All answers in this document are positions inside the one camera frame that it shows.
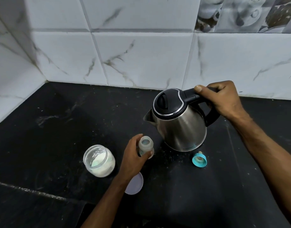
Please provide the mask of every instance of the person's right arm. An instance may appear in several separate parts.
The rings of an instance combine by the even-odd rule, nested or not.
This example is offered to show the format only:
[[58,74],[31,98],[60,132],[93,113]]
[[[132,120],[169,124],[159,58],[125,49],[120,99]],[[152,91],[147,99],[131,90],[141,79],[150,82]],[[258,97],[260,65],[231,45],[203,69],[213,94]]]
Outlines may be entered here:
[[195,86],[194,90],[209,99],[238,131],[261,168],[280,209],[291,222],[291,154],[267,136],[247,114],[232,81],[208,86],[217,88],[219,92],[215,93],[201,85]]

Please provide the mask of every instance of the person's left arm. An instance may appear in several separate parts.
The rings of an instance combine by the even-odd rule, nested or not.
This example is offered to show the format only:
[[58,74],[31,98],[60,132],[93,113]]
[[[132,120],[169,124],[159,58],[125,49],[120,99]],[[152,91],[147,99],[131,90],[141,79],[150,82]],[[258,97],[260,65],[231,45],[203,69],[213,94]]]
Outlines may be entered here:
[[128,183],[140,172],[146,160],[152,155],[152,151],[145,153],[142,157],[137,155],[136,145],[142,136],[142,134],[138,134],[128,142],[119,173],[81,228],[110,228],[112,226]]

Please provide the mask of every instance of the stainless steel kettle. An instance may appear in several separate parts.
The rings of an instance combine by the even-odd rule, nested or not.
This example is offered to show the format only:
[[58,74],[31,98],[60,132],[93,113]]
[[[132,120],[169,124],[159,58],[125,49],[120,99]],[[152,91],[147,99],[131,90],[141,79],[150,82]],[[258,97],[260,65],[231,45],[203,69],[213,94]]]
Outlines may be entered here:
[[166,89],[155,97],[152,108],[143,120],[156,126],[170,148],[182,152],[191,151],[203,143],[207,126],[219,117],[214,107],[208,115],[204,115],[198,104],[207,101],[195,93],[194,89]]

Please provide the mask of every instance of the lavender round lid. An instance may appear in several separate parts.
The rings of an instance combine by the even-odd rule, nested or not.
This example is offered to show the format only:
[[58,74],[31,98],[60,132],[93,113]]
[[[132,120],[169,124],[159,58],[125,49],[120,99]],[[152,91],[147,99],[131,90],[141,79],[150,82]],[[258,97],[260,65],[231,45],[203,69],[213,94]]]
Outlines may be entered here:
[[138,193],[143,186],[143,176],[139,172],[136,176],[132,178],[127,188],[125,189],[125,193],[129,195],[133,195]]

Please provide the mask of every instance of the kettle handle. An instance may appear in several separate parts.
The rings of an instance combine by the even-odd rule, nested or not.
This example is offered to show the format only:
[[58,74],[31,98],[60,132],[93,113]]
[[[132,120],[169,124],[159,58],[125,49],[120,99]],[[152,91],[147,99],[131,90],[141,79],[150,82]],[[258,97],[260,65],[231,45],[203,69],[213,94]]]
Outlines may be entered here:
[[[218,89],[213,88],[213,87],[208,87],[210,90],[214,92],[218,92]],[[194,89],[188,89],[184,91],[186,99],[184,101],[186,103],[192,103],[196,102],[197,104],[202,103],[202,102],[210,102],[208,99],[202,97],[201,95],[195,93]],[[212,106],[211,111],[204,117],[204,121],[206,123],[206,127],[211,125],[213,122],[215,122],[219,118],[220,114],[216,111],[216,108]]]

